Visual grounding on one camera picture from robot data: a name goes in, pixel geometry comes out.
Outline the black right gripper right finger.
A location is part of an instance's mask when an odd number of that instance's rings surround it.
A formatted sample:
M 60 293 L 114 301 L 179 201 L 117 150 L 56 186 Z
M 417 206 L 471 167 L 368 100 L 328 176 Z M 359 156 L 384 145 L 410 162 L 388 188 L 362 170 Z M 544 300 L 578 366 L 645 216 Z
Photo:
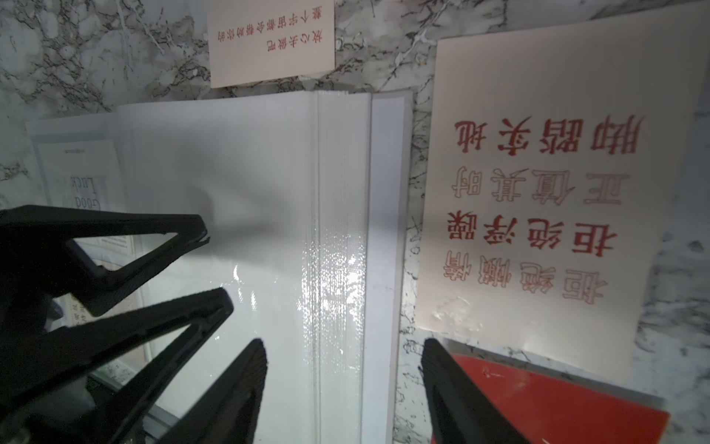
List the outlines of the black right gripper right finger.
M 436 339 L 423 346 L 423 383 L 438 444 L 526 443 Z

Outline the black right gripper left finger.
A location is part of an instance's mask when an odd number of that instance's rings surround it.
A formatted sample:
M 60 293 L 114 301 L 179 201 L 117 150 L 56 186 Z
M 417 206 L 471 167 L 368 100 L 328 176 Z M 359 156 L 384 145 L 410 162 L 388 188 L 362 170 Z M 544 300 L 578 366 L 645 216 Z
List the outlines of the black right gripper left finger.
M 268 362 L 260 339 L 252 340 L 161 443 L 254 442 Z

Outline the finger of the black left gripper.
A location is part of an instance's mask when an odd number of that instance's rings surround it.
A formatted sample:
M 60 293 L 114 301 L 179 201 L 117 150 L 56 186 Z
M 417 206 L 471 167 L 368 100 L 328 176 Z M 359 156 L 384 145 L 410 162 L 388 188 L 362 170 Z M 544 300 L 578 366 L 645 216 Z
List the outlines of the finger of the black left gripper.
M 214 289 L 3 343 L 2 442 L 18 433 L 40 399 L 146 342 L 179 330 L 180 335 L 107 403 L 68 428 L 70 435 L 85 433 L 87 441 L 122 442 L 232 312 L 227 292 Z
M 83 238 L 167 234 L 169 240 L 118 270 L 98 266 Z M 148 215 L 24 205 L 1 213 L 1 269 L 26 295 L 67 293 L 102 316 L 210 239 L 198 215 Z

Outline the white photo album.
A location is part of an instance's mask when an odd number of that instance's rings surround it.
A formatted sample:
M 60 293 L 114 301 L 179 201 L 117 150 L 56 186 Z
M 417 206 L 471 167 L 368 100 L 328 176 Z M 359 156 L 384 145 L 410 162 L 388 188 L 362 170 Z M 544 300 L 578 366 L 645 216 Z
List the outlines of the white photo album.
M 157 403 L 184 416 L 259 339 L 259 443 L 392 440 L 412 94 L 122 105 L 26 126 L 50 205 L 201 216 L 209 242 L 118 305 L 234 310 Z

